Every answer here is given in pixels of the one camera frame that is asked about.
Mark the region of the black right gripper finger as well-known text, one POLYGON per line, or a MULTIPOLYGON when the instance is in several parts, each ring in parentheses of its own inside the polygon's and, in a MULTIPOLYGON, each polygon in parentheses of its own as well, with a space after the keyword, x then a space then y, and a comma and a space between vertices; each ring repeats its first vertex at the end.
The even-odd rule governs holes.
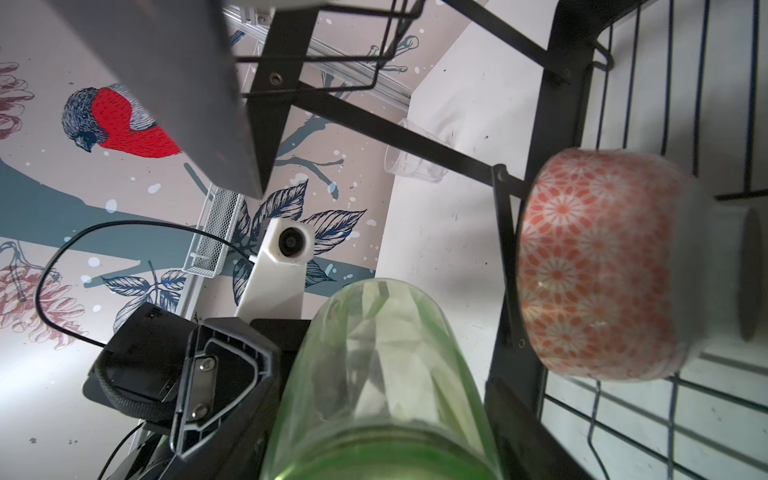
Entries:
POLYGON ((591 478, 503 380, 487 381, 484 407, 505 479, 591 478))

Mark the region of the clear plastic cup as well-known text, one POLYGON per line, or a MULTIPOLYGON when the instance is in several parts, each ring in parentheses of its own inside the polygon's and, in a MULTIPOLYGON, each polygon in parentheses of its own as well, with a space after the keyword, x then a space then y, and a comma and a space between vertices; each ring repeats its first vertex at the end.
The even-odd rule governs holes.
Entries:
MULTIPOLYGON (((455 137, 453 130, 442 130, 438 135, 433 135, 407 118, 400 120, 398 125, 448 147, 453 146, 455 137)), ((392 175, 429 183, 441 182, 448 173, 448 170, 440 165, 393 146, 388 146, 386 149, 384 170, 392 175)))

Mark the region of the green glass tumbler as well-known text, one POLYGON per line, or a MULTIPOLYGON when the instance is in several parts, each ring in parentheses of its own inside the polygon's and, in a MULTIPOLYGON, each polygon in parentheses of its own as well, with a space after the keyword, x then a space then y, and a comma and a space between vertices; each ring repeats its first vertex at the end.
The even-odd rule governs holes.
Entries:
POLYGON ((267 447, 265 479, 498 479, 472 374, 437 303, 370 279, 310 323, 267 447))

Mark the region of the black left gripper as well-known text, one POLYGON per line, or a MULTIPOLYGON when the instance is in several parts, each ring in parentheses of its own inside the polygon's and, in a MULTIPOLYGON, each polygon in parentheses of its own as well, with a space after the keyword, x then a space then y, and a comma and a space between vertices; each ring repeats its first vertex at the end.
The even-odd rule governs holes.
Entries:
POLYGON ((150 303, 102 349, 84 396, 139 420, 102 479, 257 479, 307 320, 194 323, 150 303))

